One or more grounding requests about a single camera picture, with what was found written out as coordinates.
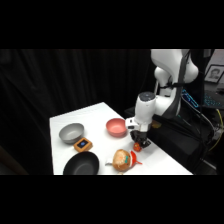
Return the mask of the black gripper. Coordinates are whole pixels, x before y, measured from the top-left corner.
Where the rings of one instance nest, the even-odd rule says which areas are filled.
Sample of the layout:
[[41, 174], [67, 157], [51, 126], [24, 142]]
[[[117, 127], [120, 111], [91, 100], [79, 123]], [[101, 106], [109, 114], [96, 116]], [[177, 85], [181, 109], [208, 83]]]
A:
[[132, 130], [130, 132], [131, 138], [134, 141], [133, 143], [133, 150], [138, 151], [138, 144], [142, 149], [147, 148], [151, 145], [150, 140], [147, 138], [146, 132], [140, 132], [138, 130]]

